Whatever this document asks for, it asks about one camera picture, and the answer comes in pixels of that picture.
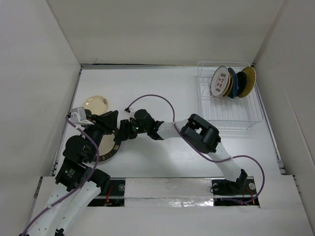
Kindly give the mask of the beige plate with dark rim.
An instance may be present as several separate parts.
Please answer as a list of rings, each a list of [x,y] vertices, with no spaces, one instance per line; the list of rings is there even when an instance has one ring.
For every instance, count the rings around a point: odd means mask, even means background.
[[[121,140],[117,139],[119,129],[116,128],[114,133],[104,135],[98,147],[99,149],[99,162],[104,162],[112,158],[120,149]]]

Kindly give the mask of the white plate with red characters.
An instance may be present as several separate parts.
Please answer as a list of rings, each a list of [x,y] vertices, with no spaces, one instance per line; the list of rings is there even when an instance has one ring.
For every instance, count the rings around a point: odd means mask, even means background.
[[[211,83],[210,92],[212,97],[220,97],[226,92],[230,80],[228,68],[224,65],[218,67],[214,72]]]

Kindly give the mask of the yellow brown patterned plate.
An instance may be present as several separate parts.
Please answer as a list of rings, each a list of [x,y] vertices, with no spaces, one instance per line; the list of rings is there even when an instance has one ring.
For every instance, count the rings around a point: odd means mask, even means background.
[[[228,68],[228,73],[229,73],[229,82],[228,82],[228,86],[226,91],[224,92],[224,94],[222,95],[223,97],[227,97],[230,96],[230,94],[233,91],[233,83],[234,83],[234,79],[233,79],[233,73],[232,73],[233,69],[231,67]]]

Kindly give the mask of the dark blue leaf-shaped plate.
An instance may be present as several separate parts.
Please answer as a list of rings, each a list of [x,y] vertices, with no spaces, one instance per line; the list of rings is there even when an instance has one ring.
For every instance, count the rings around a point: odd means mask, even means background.
[[[232,69],[231,67],[228,68],[228,72],[230,73],[231,80],[233,81],[233,86],[231,92],[228,94],[228,97],[235,98],[238,94],[238,77],[234,69]]]

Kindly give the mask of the glossy black round plate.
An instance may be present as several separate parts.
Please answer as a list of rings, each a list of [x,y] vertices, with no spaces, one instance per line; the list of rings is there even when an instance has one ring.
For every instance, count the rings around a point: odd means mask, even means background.
[[[238,79],[238,92],[237,96],[240,97],[241,93],[244,91],[246,85],[247,85],[247,75],[245,72],[240,71],[237,74],[237,79]]]

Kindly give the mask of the round bamboo woven plate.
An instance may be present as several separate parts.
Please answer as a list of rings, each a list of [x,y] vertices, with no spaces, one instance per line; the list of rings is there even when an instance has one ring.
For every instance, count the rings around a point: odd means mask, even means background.
[[[253,67],[246,67],[242,70],[242,72],[244,72],[247,77],[247,83],[243,92],[239,95],[241,98],[249,95],[256,83],[256,71]]]

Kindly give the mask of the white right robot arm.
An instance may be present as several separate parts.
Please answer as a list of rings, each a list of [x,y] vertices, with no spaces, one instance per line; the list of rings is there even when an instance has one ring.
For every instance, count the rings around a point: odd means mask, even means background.
[[[120,128],[114,140],[132,140],[142,133],[158,141],[183,138],[196,152],[204,154],[205,159],[215,163],[224,176],[224,180],[215,186],[218,193],[233,196],[245,188],[247,173],[225,150],[219,130],[199,115],[192,114],[182,121],[165,122],[154,120],[145,109],[141,109],[130,119],[120,121]]]

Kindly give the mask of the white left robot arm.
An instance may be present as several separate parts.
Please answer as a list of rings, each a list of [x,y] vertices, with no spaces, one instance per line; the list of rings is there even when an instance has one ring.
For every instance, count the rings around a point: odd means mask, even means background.
[[[75,108],[66,122],[80,132],[70,137],[64,160],[45,208],[26,226],[23,236],[67,236],[83,210],[97,196],[110,191],[110,176],[97,168],[104,135],[117,129],[118,111],[92,115]]]

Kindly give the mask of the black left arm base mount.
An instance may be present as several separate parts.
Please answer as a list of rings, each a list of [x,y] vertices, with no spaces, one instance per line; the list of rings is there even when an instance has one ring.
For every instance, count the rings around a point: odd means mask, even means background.
[[[124,207],[125,206],[125,178],[112,178],[110,186],[101,192],[89,204],[89,207]]]

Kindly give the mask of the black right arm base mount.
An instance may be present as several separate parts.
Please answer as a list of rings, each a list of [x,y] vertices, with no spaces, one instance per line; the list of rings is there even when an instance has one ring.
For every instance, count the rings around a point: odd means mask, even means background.
[[[253,200],[257,194],[253,178],[247,178],[241,188],[223,178],[212,179],[211,183],[210,192],[213,194],[215,207],[259,206],[258,198]]]

